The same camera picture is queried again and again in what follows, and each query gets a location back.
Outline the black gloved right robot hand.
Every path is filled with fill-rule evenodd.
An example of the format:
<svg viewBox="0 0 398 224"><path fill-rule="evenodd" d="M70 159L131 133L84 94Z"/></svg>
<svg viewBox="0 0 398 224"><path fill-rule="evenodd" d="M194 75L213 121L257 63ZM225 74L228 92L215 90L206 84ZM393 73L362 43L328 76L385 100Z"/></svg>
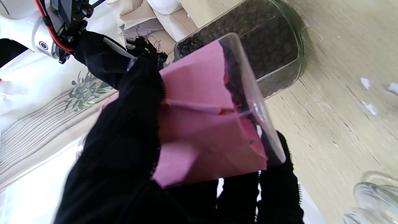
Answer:
<svg viewBox="0 0 398 224"><path fill-rule="evenodd" d="M74 58L96 78L118 91L126 92L136 87L165 91L159 73L165 54L158 53L142 36L128 38L123 47L104 34L83 30Z"/></svg>

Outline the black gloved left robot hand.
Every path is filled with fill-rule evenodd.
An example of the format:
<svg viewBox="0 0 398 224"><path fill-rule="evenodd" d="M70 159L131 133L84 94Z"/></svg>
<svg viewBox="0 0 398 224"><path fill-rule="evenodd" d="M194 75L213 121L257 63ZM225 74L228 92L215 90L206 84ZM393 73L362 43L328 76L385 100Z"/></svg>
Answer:
<svg viewBox="0 0 398 224"><path fill-rule="evenodd" d="M152 179L160 154L158 111L165 97L154 63L144 57L111 63L80 59L119 98L105 107L72 168L56 224L302 224L300 187L286 138L278 166L217 183L162 189Z"/></svg>

